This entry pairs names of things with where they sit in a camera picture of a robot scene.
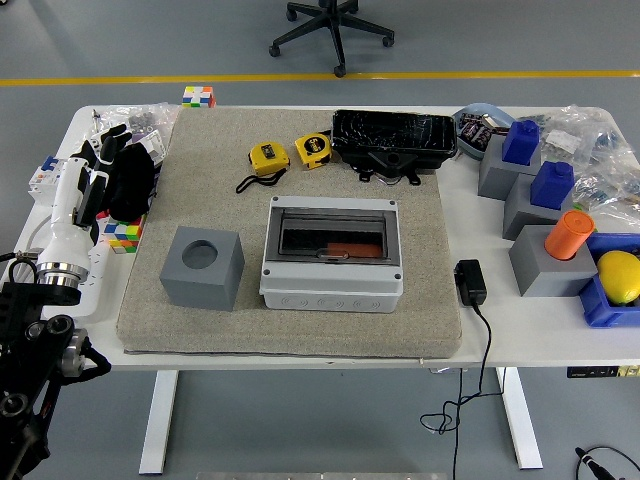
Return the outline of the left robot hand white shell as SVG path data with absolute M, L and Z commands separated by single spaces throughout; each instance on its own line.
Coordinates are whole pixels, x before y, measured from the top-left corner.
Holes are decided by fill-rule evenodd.
M 82 283 L 87 279 L 89 251 L 97 242 L 96 216 L 116 154 L 131 138 L 127 126 L 119 124 L 100 136 L 99 152 L 87 141 L 79 153 L 64 162 L 53 202 L 51 240 L 36 262 L 40 283 Z

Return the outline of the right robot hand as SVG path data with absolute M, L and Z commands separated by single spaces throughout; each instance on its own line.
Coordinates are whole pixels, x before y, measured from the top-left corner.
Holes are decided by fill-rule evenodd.
M 593 458 L 582 448 L 576 447 L 575 453 L 577 454 L 579 461 L 591 470 L 597 480 L 608 480 L 613 478 L 613 476 L 604 467 L 595 462 Z

